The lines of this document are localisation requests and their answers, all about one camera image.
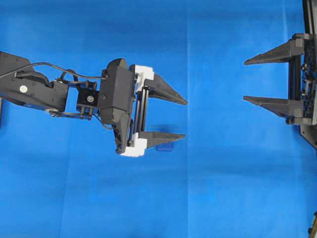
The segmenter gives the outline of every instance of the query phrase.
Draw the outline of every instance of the wire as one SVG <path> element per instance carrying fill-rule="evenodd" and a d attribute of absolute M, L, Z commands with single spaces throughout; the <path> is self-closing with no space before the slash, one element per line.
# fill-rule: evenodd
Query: wire
<path fill-rule="evenodd" d="M 52 64 L 52 63 L 46 63 L 46 62 L 28 64 L 28 65 L 26 65 L 26 66 L 17 68 L 17 69 L 15 69 L 15 70 L 12 70 L 12 71 L 10 71 L 10 72 L 8 72 L 8 73 L 2 74 L 2 75 L 0 75 L 0 78 L 6 77 L 6 76 L 8 76 L 8 75 L 10 75 L 10 74 L 12 74 L 12 73 L 16 73 L 16 72 L 21 71 L 21 70 L 23 70 L 23 69 L 25 69 L 25 68 L 33 67 L 33 66 L 39 66 L 39 65 L 46 65 L 46 66 L 49 66 L 49 67 L 52 67 L 52 68 L 56 68 L 56 69 L 58 69 L 58 70 L 60 70 L 60 71 L 69 73 L 69 74 L 71 74 L 71 75 L 73 75 L 73 76 L 77 76 L 77 77 L 79 77 L 79 78 L 86 78 L 86 79 L 106 79 L 106 78 L 104 78 L 104 77 L 80 75 L 80 74 L 77 74 L 77 73 L 73 73 L 73 72 L 71 72 L 71 71 L 68 71 L 68 70 L 66 70 L 66 69 L 63 69 L 63 68 L 61 68 L 61 67 L 58 67 L 58 66 L 56 66 L 56 65 L 54 65 L 54 64 Z"/>
<path fill-rule="evenodd" d="M 97 120 L 101 123 L 101 125 L 103 125 L 103 127 L 106 129 L 106 130 L 112 130 L 112 126 L 109 127 L 109 126 L 105 126 L 105 124 L 103 124 L 103 122 L 100 120 L 100 118 L 93 113 L 93 115 L 95 116 L 95 118 L 97 118 Z"/>

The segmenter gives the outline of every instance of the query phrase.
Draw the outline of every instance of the gripper jaw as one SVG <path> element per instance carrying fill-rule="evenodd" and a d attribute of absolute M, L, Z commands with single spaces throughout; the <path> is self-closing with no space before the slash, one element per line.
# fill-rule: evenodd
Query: gripper jaw
<path fill-rule="evenodd" d="M 282 118 L 302 118 L 303 102 L 278 98 L 260 98 L 244 96 L 244 100 L 265 108 Z"/>
<path fill-rule="evenodd" d="M 168 85 L 159 75 L 154 74 L 153 80 L 146 79 L 144 85 L 149 87 L 149 97 L 187 105 L 187 101 Z"/>
<path fill-rule="evenodd" d="M 257 55 L 244 62 L 244 65 L 260 63 L 285 63 L 294 56 L 304 54 L 305 39 L 303 34 L 295 34 L 291 40 L 285 44 L 274 48 L 264 54 Z"/>

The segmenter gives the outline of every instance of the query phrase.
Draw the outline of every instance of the black cable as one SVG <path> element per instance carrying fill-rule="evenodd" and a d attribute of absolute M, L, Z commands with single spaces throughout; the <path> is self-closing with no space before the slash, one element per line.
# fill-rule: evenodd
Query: black cable
<path fill-rule="evenodd" d="M 67 71 L 72 72 L 72 73 L 76 73 L 76 71 L 74 71 L 74 70 L 72 70 L 72 69 L 68 69 Z M 63 73 L 61 74 L 61 76 L 59 77 L 59 80 L 60 80 L 60 81 L 64 80 L 64 77 L 65 77 L 66 74 L 67 74 L 66 72 L 63 72 Z M 73 78 L 74 78 L 74 81 L 73 81 L 73 82 L 79 82 L 77 76 L 73 75 Z M 77 90 L 79 91 L 79 89 L 80 89 L 80 84 L 77 84 L 77 85 L 76 85 L 76 88 L 77 88 Z"/>
<path fill-rule="evenodd" d="M 93 113 L 93 115 L 95 116 L 95 118 L 97 118 L 97 120 L 101 123 L 101 125 L 103 125 L 103 127 L 106 130 L 112 130 L 112 127 L 105 126 L 105 124 L 103 124 L 103 122 L 100 120 L 100 118 L 96 114 Z"/>
<path fill-rule="evenodd" d="M 73 72 L 71 72 L 71 71 L 68 71 L 68 70 L 66 70 L 66 69 L 63 69 L 63 68 L 61 68 L 61 67 L 58 67 L 58 66 L 56 66 L 56 65 L 54 65 L 54 64 L 52 64 L 52 63 L 46 63 L 46 62 L 28 64 L 28 65 L 26 65 L 26 66 L 17 68 L 17 69 L 15 69 L 15 70 L 12 70 L 12 71 L 10 71 L 10 72 L 8 72 L 8 73 L 2 74 L 2 75 L 0 75 L 0 78 L 6 77 L 6 76 L 8 76 L 8 75 L 10 75 L 10 74 L 12 74 L 12 73 L 16 73 L 16 72 L 21 71 L 21 70 L 23 70 L 23 69 L 25 69 L 25 68 L 33 67 L 33 66 L 39 66 L 39 65 L 50 66 L 50 67 L 52 67 L 52 68 L 56 68 L 56 69 L 58 69 L 58 70 L 60 70 L 60 71 L 69 73 L 69 74 L 74 75 L 74 76 L 77 76 L 77 77 L 79 77 L 79 78 L 86 78 L 86 79 L 106 79 L 106 78 L 103 78 L 103 77 L 80 75 L 80 74 L 77 74 L 77 73 L 73 73 Z"/>

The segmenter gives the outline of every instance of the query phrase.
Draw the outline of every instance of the blue fabric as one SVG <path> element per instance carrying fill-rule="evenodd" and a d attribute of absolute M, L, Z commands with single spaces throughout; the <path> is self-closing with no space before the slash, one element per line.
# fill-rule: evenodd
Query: blue fabric
<path fill-rule="evenodd" d="M 150 100 L 147 130 L 187 137 L 140 158 L 115 155 L 95 119 L 5 102 L 0 237 L 307 236 L 316 152 L 296 127 L 242 100 L 286 98 L 287 65 L 243 61 L 304 31 L 301 1 L 10 0 L 0 10 L 1 51 L 87 75 L 126 58 L 189 101 Z M 72 90 L 69 111 L 76 99 Z"/>

